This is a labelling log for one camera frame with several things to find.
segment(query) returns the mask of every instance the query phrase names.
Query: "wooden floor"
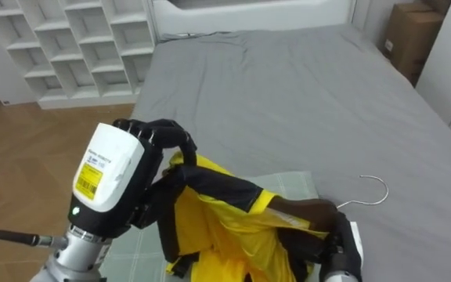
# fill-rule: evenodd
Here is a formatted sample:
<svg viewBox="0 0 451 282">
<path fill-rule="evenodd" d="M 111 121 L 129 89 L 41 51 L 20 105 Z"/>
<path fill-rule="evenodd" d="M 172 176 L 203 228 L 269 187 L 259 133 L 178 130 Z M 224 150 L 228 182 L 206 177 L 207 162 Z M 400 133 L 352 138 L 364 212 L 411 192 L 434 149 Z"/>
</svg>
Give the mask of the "wooden floor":
<svg viewBox="0 0 451 282">
<path fill-rule="evenodd" d="M 132 108 L 0 104 L 0 229 L 62 234 L 72 179 L 96 124 L 127 118 Z M 0 282 L 28 282 L 48 253 L 0 241 Z"/>
</svg>

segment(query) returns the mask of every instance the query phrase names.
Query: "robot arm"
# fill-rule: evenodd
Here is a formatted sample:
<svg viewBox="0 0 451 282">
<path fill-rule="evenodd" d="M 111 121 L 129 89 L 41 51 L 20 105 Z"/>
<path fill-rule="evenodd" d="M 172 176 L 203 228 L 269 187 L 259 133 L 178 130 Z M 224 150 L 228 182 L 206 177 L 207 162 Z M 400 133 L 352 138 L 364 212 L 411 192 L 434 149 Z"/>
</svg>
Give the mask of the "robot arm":
<svg viewBox="0 0 451 282">
<path fill-rule="evenodd" d="M 32 282 L 105 282 L 99 268 L 112 241 L 132 225 L 144 228 L 157 221 L 164 209 L 153 204 L 161 203 L 155 201 L 161 193 L 151 188 L 173 185 L 164 194 L 167 199 L 176 199 L 183 189 L 183 183 L 165 184 L 164 179 L 153 184 L 163 149 L 173 147 L 180 148 L 185 165 L 196 165 L 196 145 L 175 121 L 119 119 L 113 125 L 99 124 L 74 176 L 65 236 L 0 230 L 0 239 L 56 249 Z M 341 228 L 321 257 L 321 281 L 361 282 L 361 257 L 352 246 L 353 230 L 345 216 L 339 220 Z"/>
</svg>

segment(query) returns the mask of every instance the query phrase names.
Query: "mattress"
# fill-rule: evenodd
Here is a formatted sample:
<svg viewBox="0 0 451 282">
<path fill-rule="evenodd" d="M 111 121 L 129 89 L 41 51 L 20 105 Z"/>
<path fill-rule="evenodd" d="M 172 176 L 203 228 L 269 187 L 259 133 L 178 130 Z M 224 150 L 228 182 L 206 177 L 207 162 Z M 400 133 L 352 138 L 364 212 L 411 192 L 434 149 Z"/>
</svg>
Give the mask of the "mattress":
<svg viewBox="0 0 451 282">
<path fill-rule="evenodd" d="M 336 203 L 379 200 L 359 175 L 381 177 L 383 204 L 342 209 L 364 280 L 451 281 L 451 131 L 353 27 L 160 44 L 132 116 L 175 119 L 236 175 L 311 171 Z"/>
</svg>

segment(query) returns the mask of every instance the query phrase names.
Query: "cardboard box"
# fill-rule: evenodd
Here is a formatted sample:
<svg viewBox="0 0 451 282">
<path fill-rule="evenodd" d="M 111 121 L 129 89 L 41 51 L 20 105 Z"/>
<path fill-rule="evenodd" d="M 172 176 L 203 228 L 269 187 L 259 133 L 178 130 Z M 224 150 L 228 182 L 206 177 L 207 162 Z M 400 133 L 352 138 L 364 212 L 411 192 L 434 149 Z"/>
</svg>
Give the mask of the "cardboard box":
<svg viewBox="0 0 451 282">
<path fill-rule="evenodd" d="M 433 7 L 438 13 L 446 15 L 451 5 L 451 0 L 422 0 L 424 3 Z"/>
<path fill-rule="evenodd" d="M 423 3 L 395 5 L 384 43 L 384 55 L 413 85 L 442 26 L 444 16 Z"/>
</svg>

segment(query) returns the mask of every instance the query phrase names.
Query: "metal hanger hook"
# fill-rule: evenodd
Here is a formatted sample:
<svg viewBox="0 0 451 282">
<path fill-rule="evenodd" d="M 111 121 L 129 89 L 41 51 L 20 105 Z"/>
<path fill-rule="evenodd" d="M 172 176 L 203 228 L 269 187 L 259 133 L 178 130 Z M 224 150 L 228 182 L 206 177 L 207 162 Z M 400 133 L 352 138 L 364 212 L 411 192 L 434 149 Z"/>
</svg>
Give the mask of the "metal hanger hook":
<svg viewBox="0 0 451 282">
<path fill-rule="evenodd" d="M 373 176 L 373 175 L 360 175 L 359 177 L 360 178 L 375 179 L 377 181 L 380 181 L 382 183 L 382 185 L 384 185 L 385 195 L 382 197 L 382 199 L 380 201 L 376 201 L 376 202 L 373 202 L 373 203 L 367 203 L 367 202 L 363 202 L 363 201 L 354 201 L 353 200 L 353 201 L 348 201 L 348 202 L 345 202 L 343 204 L 340 204 L 340 205 L 337 206 L 337 208 L 342 208 L 345 205 L 348 205 L 348 204 L 351 204 L 351 203 L 364 204 L 364 205 L 370 205 L 370 206 L 371 205 L 378 205 L 378 204 L 382 204 L 389 197 L 389 186 L 384 180 L 382 180 L 382 179 L 380 179 L 380 178 L 378 178 L 376 176 Z"/>
</svg>

